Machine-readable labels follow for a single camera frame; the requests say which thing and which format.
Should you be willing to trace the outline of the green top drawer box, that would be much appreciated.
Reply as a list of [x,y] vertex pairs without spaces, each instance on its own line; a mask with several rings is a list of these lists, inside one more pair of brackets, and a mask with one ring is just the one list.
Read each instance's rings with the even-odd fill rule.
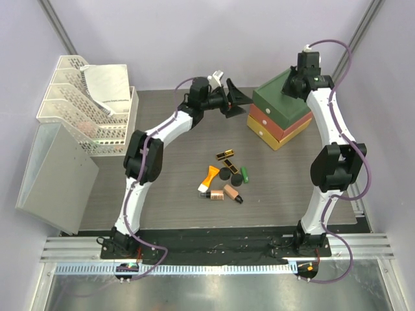
[[292,98],[282,93],[283,85],[290,69],[275,76],[253,91],[254,104],[280,128],[286,130],[311,112],[300,98]]

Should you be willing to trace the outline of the red drawer box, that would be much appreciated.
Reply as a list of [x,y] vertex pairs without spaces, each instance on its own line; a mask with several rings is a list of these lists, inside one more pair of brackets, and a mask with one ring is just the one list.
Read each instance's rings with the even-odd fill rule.
[[261,111],[255,104],[250,105],[250,116],[260,125],[262,125],[272,136],[278,141],[283,140],[289,136],[292,132],[297,130],[300,126],[305,124],[307,121],[310,121],[313,118],[311,112],[306,113],[296,122],[290,126],[282,125],[270,118],[267,113]]

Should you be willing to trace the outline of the orange cosmetic tube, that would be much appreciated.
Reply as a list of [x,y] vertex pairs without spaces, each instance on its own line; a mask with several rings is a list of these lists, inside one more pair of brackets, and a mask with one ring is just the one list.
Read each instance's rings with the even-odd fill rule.
[[201,184],[198,187],[198,192],[207,192],[211,182],[216,177],[216,175],[219,173],[220,169],[214,166],[209,166],[208,173],[206,178],[201,182]]

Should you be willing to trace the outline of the peach foundation bottle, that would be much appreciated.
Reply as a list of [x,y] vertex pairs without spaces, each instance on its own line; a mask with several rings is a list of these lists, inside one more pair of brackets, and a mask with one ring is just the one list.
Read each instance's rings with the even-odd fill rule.
[[233,187],[231,187],[230,185],[225,185],[223,187],[223,191],[232,200],[236,201],[239,204],[243,203],[243,199],[240,196],[240,194]]

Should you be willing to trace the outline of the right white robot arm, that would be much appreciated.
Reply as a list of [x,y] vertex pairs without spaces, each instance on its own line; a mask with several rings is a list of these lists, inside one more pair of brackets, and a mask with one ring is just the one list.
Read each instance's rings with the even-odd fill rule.
[[366,160],[365,144],[356,143],[337,103],[330,76],[312,66],[292,66],[283,85],[284,95],[304,100],[316,121],[322,149],[311,164],[314,185],[306,213],[293,233],[291,246],[301,256],[321,248],[327,236],[327,221],[343,193],[356,182]]

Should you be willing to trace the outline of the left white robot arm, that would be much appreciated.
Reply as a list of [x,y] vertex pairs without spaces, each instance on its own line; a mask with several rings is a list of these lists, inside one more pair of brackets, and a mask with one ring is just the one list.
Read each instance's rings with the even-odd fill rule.
[[230,118],[243,114],[243,106],[253,102],[231,79],[223,85],[217,74],[188,81],[189,91],[167,120],[145,132],[136,130],[130,138],[123,162],[125,196],[119,218],[104,246],[116,258],[132,258],[144,244],[136,234],[147,192],[161,173],[165,147],[192,130],[203,119],[205,111],[217,109]]

